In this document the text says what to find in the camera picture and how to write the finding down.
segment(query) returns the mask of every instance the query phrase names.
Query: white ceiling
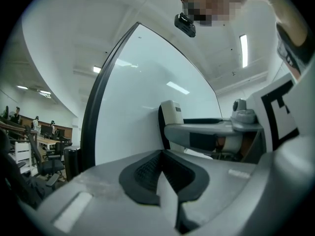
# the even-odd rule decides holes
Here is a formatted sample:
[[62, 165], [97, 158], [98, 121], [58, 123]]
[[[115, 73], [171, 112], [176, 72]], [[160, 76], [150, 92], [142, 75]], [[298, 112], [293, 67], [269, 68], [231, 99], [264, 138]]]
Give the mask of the white ceiling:
[[[93, 66], [102, 66], [108, 54], [123, 34], [137, 21], [162, 35], [202, 72], [214, 90], [248, 81], [251, 77], [266, 77], [272, 52], [275, 16], [262, 1], [249, 1], [231, 23], [214, 27], [196, 26], [196, 37], [189, 38], [174, 26], [174, 17], [182, 11], [180, 0], [81, 0], [76, 20], [67, 18], [58, 25], [71, 26], [73, 75], [78, 81], [78, 93], [86, 102], [95, 81]], [[53, 4], [61, 6], [59, 0]], [[249, 65], [242, 68], [239, 36], [248, 35]], [[24, 85], [42, 86], [42, 81], [29, 72], [18, 39], [10, 41], [6, 52], [7, 64], [23, 71]]]
[[21, 44], [21, 28], [17, 26], [7, 41], [1, 57], [1, 72], [12, 84], [47, 90], [40, 74], [32, 67]]

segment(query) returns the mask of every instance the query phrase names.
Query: white panel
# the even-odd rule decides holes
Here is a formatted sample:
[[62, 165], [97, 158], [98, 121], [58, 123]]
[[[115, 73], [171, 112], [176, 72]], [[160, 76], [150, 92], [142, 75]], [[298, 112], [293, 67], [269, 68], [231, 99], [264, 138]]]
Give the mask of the white panel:
[[[189, 93], [168, 86], [169, 82]], [[166, 100], [180, 104], [183, 118], [221, 117], [215, 92], [199, 71], [167, 41], [140, 25], [105, 89], [96, 128], [96, 164], [163, 148], [158, 108]]]

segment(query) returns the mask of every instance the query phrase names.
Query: office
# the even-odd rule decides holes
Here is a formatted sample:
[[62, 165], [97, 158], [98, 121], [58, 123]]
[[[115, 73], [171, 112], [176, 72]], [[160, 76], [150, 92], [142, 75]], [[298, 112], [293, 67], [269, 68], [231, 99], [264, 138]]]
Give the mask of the office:
[[[100, 165], [137, 153], [159, 149], [158, 145], [162, 143], [161, 138], [158, 137], [157, 112], [161, 102], [168, 100], [166, 98], [158, 100], [159, 92], [165, 94], [171, 92], [178, 95], [178, 99], [170, 100], [181, 101], [179, 103], [184, 119], [228, 118], [235, 99], [248, 98], [253, 92], [288, 73], [283, 61], [277, 57], [276, 53], [276, 17], [271, 8], [262, 1], [249, 1], [247, 5], [244, 5], [244, 11], [239, 19], [213, 27], [213, 31], [209, 34], [206, 32], [206, 27], [197, 27], [195, 38], [188, 38], [174, 27], [174, 16], [182, 10], [180, 0], [167, 1], [169, 3], [163, 0], [37, 0], [38, 6], [31, 6], [22, 16], [21, 45], [24, 50], [27, 50], [26, 60], [40, 76], [35, 82], [39, 85], [41, 79], [41, 82], [44, 81], [42, 87], [38, 89], [50, 92], [51, 99], [55, 100], [58, 106], [56, 108], [62, 108], [69, 116], [67, 118], [67, 114], [62, 115], [65, 117], [63, 119], [65, 124], [57, 121], [57, 117], [48, 118], [44, 122], [50, 123], [54, 120], [56, 125], [72, 128], [73, 144], [82, 144], [80, 133], [84, 126], [84, 113], [86, 113], [88, 98], [97, 78], [97, 73], [94, 72], [97, 69], [94, 67], [103, 67], [116, 43], [137, 21], [156, 31], [178, 48], [204, 76], [204, 85], [208, 83], [210, 85], [207, 98], [201, 94], [201, 91], [205, 91], [201, 90], [202, 76], [200, 74], [199, 76], [197, 73], [183, 74], [180, 69], [175, 68], [158, 69], [159, 65], [164, 65], [159, 64], [158, 60], [154, 67], [146, 63], [141, 64], [141, 60], [132, 60], [134, 55], [124, 53], [126, 49], [118, 48], [124, 59], [115, 57], [117, 66], [110, 74], [100, 108], [102, 104], [106, 107], [104, 105], [106, 101], [111, 102], [112, 105], [109, 106], [112, 106], [112, 109], [107, 111], [111, 115], [119, 116], [120, 120], [114, 123], [119, 118], [111, 118], [99, 111], [95, 116], [92, 109], [88, 110], [90, 111], [88, 118], [91, 120], [103, 118], [105, 122], [94, 123], [95, 136], [88, 140], [89, 142], [94, 140], [94, 157], [89, 162], [83, 162], [86, 168], [90, 166], [90, 163]], [[244, 51], [240, 39], [244, 34], [247, 36], [248, 44], [247, 66], [244, 66]], [[138, 41], [146, 40], [144, 36], [138, 36], [135, 40], [137, 39]], [[158, 55], [161, 51], [162, 49], [156, 50], [155, 54]], [[126, 73], [129, 79], [134, 79], [125, 78], [126, 83], [129, 83], [128, 87], [126, 83], [113, 84], [114, 81], [111, 80], [115, 78], [114, 76], [116, 78], [123, 76], [123, 73]], [[194, 84], [189, 84], [189, 76], [195, 79]], [[27, 87], [28, 89], [24, 89], [27, 90], [24, 94], [33, 93], [29, 91], [34, 87], [33, 85], [13, 86]], [[139, 92], [146, 90], [148, 94], [135, 93], [137, 88], [142, 88]], [[47, 100], [43, 95], [34, 93], [35, 97], [40, 96], [41, 99]], [[148, 104], [143, 104], [144, 100], [149, 98], [156, 99], [157, 102], [148, 101]], [[185, 105], [183, 99], [186, 98], [190, 99], [192, 104], [187, 102]], [[122, 99], [130, 100], [125, 107], [124, 102], [120, 101]], [[209, 107], [210, 102], [213, 103], [213, 108]], [[27, 110], [27, 107], [24, 108], [22, 105], [12, 105], [10, 108], [14, 109], [16, 106], [20, 107], [20, 115]], [[137, 117], [139, 113], [143, 113], [143, 116]], [[46, 117], [46, 114], [34, 113], [29, 118], [36, 116], [39, 116], [41, 120]], [[150, 126], [152, 123], [147, 120], [154, 118], [156, 125], [152, 128]], [[138, 125], [137, 132], [132, 128], [135, 124]], [[85, 134], [88, 137], [90, 132], [84, 133], [83, 137]], [[142, 142], [143, 137], [146, 137], [145, 143]], [[149, 142], [152, 142], [154, 146], [149, 147]], [[114, 148], [120, 153], [113, 153]]]

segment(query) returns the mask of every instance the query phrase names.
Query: wooden desk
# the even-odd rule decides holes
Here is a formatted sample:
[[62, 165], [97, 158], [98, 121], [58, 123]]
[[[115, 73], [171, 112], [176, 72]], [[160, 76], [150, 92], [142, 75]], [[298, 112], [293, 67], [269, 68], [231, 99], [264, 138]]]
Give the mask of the wooden desk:
[[39, 147], [39, 144], [45, 144], [47, 145], [47, 149], [50, 150], [51, 145], [55, 145], [59, 141], [51, 140], [51, 139], [46, 139], [43, 137], [38, 137], [37, 138], [37, 147]]

